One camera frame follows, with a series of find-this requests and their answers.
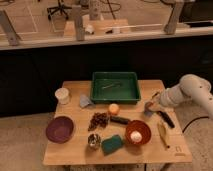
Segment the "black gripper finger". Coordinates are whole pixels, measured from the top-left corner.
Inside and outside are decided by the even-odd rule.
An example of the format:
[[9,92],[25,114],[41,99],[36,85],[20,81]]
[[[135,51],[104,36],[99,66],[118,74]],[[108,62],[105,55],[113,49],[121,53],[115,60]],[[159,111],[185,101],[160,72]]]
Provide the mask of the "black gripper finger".
[[169,117],[169,115],[167,113],[162,112],[162,111],[158,111],[157,113],[168,124],[168,126],[170,128],[175,128],[175,124],[173,123],[173,121],[171,120],[171,118]]

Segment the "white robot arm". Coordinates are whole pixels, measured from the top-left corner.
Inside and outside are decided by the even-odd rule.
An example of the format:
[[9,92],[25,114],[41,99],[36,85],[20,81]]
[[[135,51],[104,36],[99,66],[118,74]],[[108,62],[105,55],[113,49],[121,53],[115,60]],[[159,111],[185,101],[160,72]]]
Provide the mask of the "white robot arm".
[[169,127],[174,128],[175,125],[165,112],[165,108],[176,107],[183,102],[192,100],[213,119],[213,94],[210,91],[211,83],[208,80],[194,74],[186,74],[175,86],[155,93],[145,104],[145,111],[159,113]]

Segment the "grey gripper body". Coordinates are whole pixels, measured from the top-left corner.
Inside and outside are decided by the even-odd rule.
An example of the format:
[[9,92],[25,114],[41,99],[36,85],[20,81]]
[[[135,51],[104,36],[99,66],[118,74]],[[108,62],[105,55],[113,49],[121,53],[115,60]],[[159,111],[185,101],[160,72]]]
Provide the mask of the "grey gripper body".
[[158,112],[158,111],[161,111],[161,112],[164,112],[165,111],[165,107],[162,106],[160,104],[160,93],[159,92],[156,92],[151,100],[151,105],[149,106],[149,109],[153,112]]

